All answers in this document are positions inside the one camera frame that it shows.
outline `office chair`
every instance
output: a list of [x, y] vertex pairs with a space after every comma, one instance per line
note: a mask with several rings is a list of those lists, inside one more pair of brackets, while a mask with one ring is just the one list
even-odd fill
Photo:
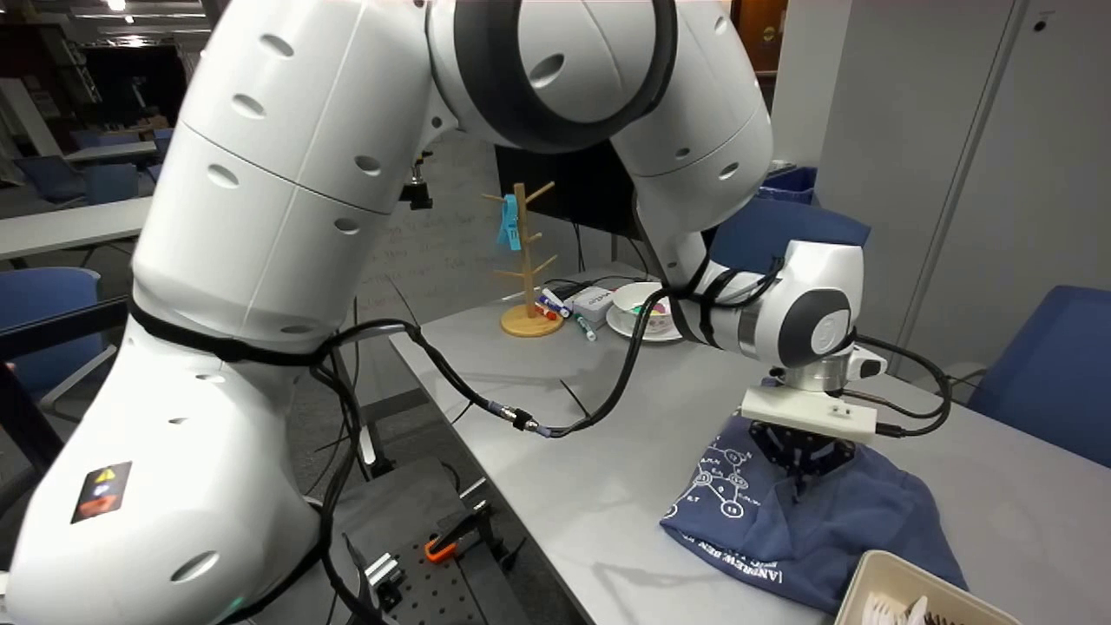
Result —
[[[0, 336], [102, 302], [102, 273], [82, 269], [0, 270]], [[48, 409], [113, 361], [106, 335], [4, 361], [18, 384]]]
[[1111, 293], [1051, 289], [971, 391], [971, 409], [1111, 469]]
[[139, 196], [139, 166], [137, 164], [92, 164], [82, 166], [82, 200], [106, 204], [106, 200], [124, 200]]
[[79, 171], [60, 155], [33, 155], [33, 159], [22, 159], [18, 166], [45, 200], [62, 204], [82, 196]]

